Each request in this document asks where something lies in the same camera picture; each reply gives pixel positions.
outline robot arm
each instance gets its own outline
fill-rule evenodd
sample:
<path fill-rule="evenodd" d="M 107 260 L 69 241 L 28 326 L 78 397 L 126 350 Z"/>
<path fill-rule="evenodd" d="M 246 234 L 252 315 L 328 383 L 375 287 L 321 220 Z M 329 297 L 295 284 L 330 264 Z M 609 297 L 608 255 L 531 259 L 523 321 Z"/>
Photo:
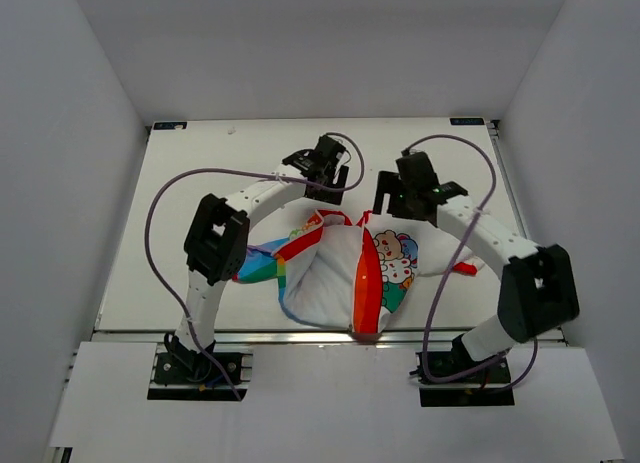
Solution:
<path fill-rule="evenodd" d="M 441 185 L 424 152 L 403 153 L 399 173 L 380 172 L 374 213 L 429 221 L 462 239 L 477 211 L 467 191 L 454 182 Z M 579 307 L 571 263 L 558 245 L 542 248 L 518 236 L 495 218 L 481 214 L 466 245 L 501 280 L 497 313 L 453 341 L 459 369 L 472 368 L 497 353 L 573 320 Z"/>
<path fill-rule="evenodd" d="M 337 172 L 344 152 L 344 146 L 336 140 L 322 136 L 315 149 L 301 150 L 285 158 L 273 173 L 278 179 L 258 181 L 225 198 L 209 194 L 200 201 L 184 243 L 189 269 L 185 305 L 190 317 L 183 316 L 175 335 L 165 335 L 168 353 L 185 370 L 195 375 L 200 365 L 210 366 L 200 354 L 191 328 L 202 348 L 212 352 L 222 293 L 227 281 L 244 263 L 251 229 L 298 198 L 340 204 L 342 192 L 318 189 L 305 182 L 344 188 L 349 169 L 342 165 Z M 297 178 L 300 182 L 280 178 Z"/>

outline cartoon bear print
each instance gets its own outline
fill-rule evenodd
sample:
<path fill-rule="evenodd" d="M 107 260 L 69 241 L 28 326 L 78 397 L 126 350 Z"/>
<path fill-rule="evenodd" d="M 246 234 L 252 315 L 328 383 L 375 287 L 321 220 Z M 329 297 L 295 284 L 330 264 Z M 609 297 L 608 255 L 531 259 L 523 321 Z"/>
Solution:
<path fill-rule="evenodd" d="M 401 284 L 407 278 L 411 278 L 413 273 L 411 271 L 411 261 L 408 258 L 402 258 L 401 260 L 388 261 L 383 264 L 380 269 L 382 270 L 382 281 L 385 283 Z"/>
<path fill-rule="evenodd" d="M 380 260 L 389 261 L 402 258 L 402 243 L 393 230 L 378 233 L 373 239 Z"/>

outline white wall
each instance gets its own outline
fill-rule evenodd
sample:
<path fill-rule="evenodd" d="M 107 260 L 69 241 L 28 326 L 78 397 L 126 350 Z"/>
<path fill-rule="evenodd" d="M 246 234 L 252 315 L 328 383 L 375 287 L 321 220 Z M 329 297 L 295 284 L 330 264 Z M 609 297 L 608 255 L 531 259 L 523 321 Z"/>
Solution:
<path fill-rule="evenodd" d="M 154 119 L 500 117 L 564 0 L 78 0 Z"/>
<path fill-rule="evenodd" d="M 567 0 L 503 121 L 533 236 L 572 256 L 587 348 L 640 461 L 640 0 Z"/>
<path fill-rule="evenodd" d="M 39 462 L 144 129 L 75 0 L 0 0 L 0 461 Z"/>

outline cloth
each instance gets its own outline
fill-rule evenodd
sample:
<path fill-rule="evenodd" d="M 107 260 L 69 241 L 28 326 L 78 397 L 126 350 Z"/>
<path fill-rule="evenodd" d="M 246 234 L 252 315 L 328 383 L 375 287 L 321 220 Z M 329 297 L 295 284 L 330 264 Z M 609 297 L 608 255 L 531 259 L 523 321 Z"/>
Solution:
<path fill-rule="evenodd" d="M 366 212 L 353 224 L 342 212 L 317 210 L 282 238 L 249 247 L 234 280 L 278 280 L 287 317 L 311 326 L 379 333 L 418 276 L 444 272 L 458 241 L 424 222 Z M 464 249 L 456 269 L 479 265 Z"/>

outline white table surface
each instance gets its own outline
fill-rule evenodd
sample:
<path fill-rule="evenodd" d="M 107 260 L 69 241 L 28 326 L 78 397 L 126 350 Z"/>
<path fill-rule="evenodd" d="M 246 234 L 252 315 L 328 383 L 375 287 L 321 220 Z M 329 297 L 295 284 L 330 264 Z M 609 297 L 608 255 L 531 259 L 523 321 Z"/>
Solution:
<path fill-rule="evenodd" d="M 583 349 L 543 348 L 508 407 L 421 408 L 410 348 L 261 346 L 241 402 L 148 401 L 156 345 L 83 343 L 51 446 L 71 463 L 622 458 Z M 513 374 L 531 350 L 507 357 Z"/>
<path fill-rule="evenodd" d="M 180 321 L 179 306 L 156 281 L 144 257 L 144 220 L 162 184 L 180 172 L 203 166 L 268 173 L 292 152 L 314 147 L 318 137 L 327 131 L 346 133 L 364 153 L 364 181 L 356 190 L 345 194 L 340 207 L 355 219 L 373 205 L 378 171 L 396 171 L 395 160 L 400 151 L 420 137 L 450 133 L 468 138 L 496 163 L 486 127 L 451 126 L 448 118 L 195 121 L 189 122 L 184 130 L 152 131 L 97 329 L 165 331 L 175 329 Z M 440 181 L 455 180 L 480 201 L 489 188 L 490 176 L 478 154 L 465 145 L 444 139 L 428 142 L 423 148 Z M 353 181 L 359 171 L 355 155 L 349 166 L 349 181 Z M 518 231 L 497 164 L 496 170 L 499 182 L 488 208 L 508 228 Z M 160 271 L 178 291 L 185 292 L 187 286 L 182 245 L 200 199 L 208 193 L 224 196 L 249 183 L 250 180 L 241 177 L 199 175 L 181 181 L 161 200 L 152 225 L 152 253 Z M 258 244 L 286 236 L 282 228 L 299 226 L 312 209 L 323 207 L 328 205 L 306 199 L 293 202 L 259 224 L 249 241 Z M 438 279 L 417 278 L 388 328 L 422 327 Z M 453 275 L 436 315 L 435 327 L 465 328 L 478 324 L 495 312 L 498 292 L 499 281 L 487 267 L 476 277 Z M 251 285 L 229 283 L 216 328 L 310 330 L 282 313 L 275 280 Z"/>

